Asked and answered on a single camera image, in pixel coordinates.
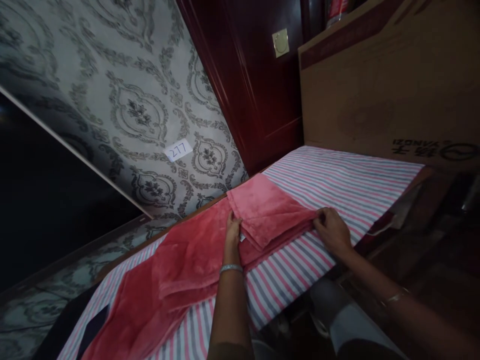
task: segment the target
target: hand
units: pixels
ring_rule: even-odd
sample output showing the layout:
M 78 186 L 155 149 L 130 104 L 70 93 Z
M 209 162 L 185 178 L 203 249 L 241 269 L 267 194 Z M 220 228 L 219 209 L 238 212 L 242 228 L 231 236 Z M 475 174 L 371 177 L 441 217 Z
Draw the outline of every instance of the hand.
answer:
M 234 212 L 230 211 L 226 220 L 225 248 L 237 249 L 240 242 L 241 218 L 234 219 Z
M 343 260 L 345 256 L 354 251 L 347 224 L 337 210 L 332 207 L 323 207 L 317 210 L 316 214 L 318 217 L 313 220 L 313 225 L 318 231 L 320 239 L 329 252 Z

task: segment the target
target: fleece blanket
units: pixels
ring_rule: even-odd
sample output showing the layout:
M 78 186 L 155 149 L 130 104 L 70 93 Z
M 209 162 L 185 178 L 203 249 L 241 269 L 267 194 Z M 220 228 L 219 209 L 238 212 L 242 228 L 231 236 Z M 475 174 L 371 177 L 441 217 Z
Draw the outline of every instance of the fleece blanket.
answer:
M 120 284 L 108 320 L 83 359 L 143 359 L 172 336 L 189 308 L 217 293 L 229 212 L 242 218 L 240 259 L 249 271 L 312 228 L 315 211 L 263 174 L 175 226 L 147 261 Z

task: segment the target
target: wooden door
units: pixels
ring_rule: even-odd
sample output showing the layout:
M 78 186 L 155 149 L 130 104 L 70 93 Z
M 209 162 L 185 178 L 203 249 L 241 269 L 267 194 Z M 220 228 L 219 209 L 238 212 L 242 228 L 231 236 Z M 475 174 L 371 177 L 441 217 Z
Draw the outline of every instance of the wooden door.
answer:
M 177 3 L 249 175 L 303 145 L 297 49 L 323 28 L 323 1 Z M 276 58 L 282 29 L 290 51 Z

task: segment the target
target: pant leg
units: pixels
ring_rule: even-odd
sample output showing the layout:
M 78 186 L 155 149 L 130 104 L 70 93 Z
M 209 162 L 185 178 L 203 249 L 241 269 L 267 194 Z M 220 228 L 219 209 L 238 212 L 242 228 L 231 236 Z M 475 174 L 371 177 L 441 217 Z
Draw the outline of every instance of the pant leg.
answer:
M 380 344 L 407 357 L 335 282 L 321 278 L 310 289 L 314 314 L 323 323 L 338 354 L 343 344 L 362 339 Z

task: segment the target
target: cardboard box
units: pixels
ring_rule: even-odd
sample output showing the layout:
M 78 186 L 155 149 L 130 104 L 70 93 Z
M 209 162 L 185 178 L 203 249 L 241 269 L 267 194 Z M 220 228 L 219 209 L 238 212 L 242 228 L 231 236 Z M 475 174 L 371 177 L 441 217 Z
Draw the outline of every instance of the cardboard box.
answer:
M 480 169 L 480 2 L 369 0 L 298 49 L 306 145 Z

